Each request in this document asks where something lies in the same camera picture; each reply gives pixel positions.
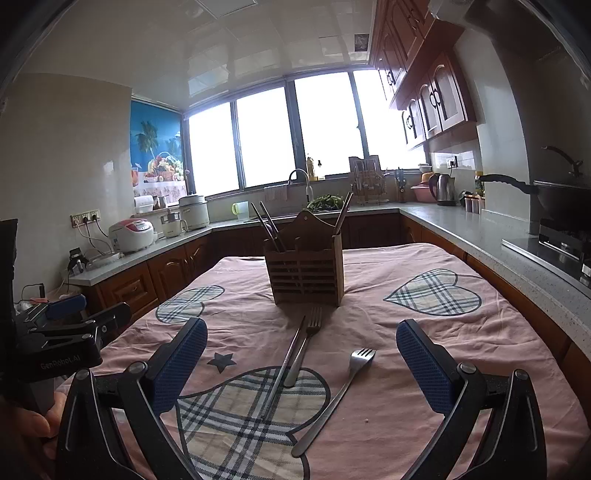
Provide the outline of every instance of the small appliance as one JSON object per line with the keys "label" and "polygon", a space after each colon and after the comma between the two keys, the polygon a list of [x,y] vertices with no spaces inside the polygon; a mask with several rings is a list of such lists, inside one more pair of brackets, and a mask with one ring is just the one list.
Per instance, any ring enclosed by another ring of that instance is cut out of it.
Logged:
{"label": "small appliance", "polygon": [[[457,195],[454,183],[455,179],[447,173],[436,173],[429,179],[429,190],[438,205],[453,206],[456,204]],[[437,194],[433,191],[435,186],[437,186]]]}
{"label": "small appliance", "polygon": [[181,220],[180,214],[178,212],[171,212],[168,215],[162,215],[162,217],[160,217],[160,222],[162,223],[162,231],[164,232],[164,236],[166,238],[179,236],[181,233],[183,233],[183,222],[185,224],[185,231],[189,230],[187,227],[187,222],[185,220]]}
{"label": "small appliance", "polygon": [[109,240],[116,252],[136,252],[152,244],[154,227],[143,218],[128,218],[109,227]]}
{"label": "small appliance", "polygon": [[209,225],[207,200],[204,195],[187,195],[178,200],[181,218],[187,222],[189,230],[197,230]]}

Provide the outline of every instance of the range hood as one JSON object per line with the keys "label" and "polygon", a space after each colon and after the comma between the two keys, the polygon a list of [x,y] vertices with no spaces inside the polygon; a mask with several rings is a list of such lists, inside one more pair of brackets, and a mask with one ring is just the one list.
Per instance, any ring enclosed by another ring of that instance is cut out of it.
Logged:
{"label": "range hood", "polygon": [[589,88],[591,31],[588,12],[576,0],[431,0],[434,17],[480,31],[530,60],[561,46],[581,69]]}

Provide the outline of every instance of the palm tree poster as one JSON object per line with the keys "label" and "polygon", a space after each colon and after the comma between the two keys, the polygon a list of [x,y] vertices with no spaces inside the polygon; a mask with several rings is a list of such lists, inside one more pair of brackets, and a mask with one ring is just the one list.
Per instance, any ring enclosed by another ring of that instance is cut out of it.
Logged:
{"label": "palm tree poster", "polygon": [[173,203],[187,194],[179,113],[133,100],[129,154],[134,196],[168,196]]}

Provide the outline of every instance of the bottle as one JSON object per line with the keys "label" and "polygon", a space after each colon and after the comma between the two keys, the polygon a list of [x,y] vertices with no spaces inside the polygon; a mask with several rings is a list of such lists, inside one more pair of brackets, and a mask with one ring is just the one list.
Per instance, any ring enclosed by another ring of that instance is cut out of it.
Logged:
{"label": "bottle", "polygon": [[306,170],[308,171],[308,179],[310,181],[317,180],[316,176],[314,175],[314,159],[312,157],[306,158]]}
{"label": "bottle", "polygon": [[484,197],[484,183],[480,181],[480,177],[484,175],[482,170],[476,171],[476,176],[474,177],[474,189],[476,190],[476,194]]}

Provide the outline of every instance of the kitchen countertop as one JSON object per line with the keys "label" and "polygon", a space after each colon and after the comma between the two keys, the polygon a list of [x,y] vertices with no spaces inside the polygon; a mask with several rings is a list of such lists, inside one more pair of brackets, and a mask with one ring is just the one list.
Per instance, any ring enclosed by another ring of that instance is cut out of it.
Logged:
{"label": "kitchen countertop", "polygon": [[[441,207],[425,203],[353,205],[348,216],[398,212],[451,241],[499,274],[546,312],[591,359],[591,300],[554,273],[501,244],[504,238],[527,238],[529,234],[481,215],[466,213],[460,207]],[[331,218],[337,215],[338,212],[330,212],[321,213],[319,216]],[[284,217],[276,220],[276,223],[289,221],[290,218],[292,217]],[[125,255],[109,265],[70,277],[69,283],[92,286],[209,232],[253,226],[257,226],[257,222],[213,222],[208,227],[175,238],[160,239],[148,248]]]}

